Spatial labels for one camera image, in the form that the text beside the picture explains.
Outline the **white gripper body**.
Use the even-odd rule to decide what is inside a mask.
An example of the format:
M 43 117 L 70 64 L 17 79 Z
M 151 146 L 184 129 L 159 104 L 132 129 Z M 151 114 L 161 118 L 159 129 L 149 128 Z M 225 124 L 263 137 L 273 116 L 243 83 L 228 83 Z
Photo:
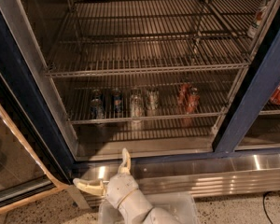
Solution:
M 132 175 L 116 174 L 110 178 L 105 196 L 113 207 L 118 208 L 120 203 L 137 189 L 139 186 Z

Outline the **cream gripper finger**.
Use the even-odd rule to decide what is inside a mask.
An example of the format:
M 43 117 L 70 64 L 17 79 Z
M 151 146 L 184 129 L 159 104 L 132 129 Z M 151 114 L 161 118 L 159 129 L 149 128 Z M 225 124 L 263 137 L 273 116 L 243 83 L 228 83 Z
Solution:
M 105 185 L 102 180 L 97 179 L 88 181 L 80 178 L 74 178 L 73 183 L 79 190 L 89 193 L 90 195 L 105 195 Z
M 124 148 L 122 150 L 122 163 L 119 166 L 118 173 L 119 174 L 130 174 L 131 171 L 131 156 L 129 151 Z

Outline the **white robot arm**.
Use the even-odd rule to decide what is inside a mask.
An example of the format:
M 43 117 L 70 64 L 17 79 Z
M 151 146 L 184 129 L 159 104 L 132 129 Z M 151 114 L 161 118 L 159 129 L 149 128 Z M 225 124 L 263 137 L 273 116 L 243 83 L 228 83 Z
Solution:
M 169 212 L 151 204 L 131 175 L 131 164 L 130 153 L 124 148 L 118 172 L 110 178 L 107 185 L 100 179 L 87 181 L 75 178 L 73 183 L 86 193 L 105 196 L 119 210 L 125 224 L 180 224 Z

